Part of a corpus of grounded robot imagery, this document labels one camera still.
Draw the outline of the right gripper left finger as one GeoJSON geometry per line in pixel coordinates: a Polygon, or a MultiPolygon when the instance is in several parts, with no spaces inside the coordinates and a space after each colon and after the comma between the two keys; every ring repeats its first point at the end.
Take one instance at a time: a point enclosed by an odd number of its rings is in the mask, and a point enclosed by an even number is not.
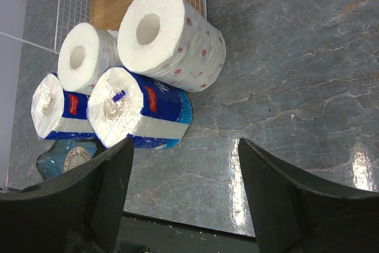
{"type": "Polygon", "coordinates": [[[1,193],[1,252],[113,252],[133,155],[124,139],[57,177],[1,193]]]}

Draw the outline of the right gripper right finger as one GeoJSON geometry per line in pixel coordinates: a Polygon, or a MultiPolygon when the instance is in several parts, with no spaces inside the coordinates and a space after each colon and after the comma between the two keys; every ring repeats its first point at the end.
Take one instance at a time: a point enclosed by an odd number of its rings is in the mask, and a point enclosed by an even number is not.
{"type": "Polygon", "coordinates": [[[248,139],[238,155],[259,252],[378,252],[378,193],[320,178],[248,139]]]}

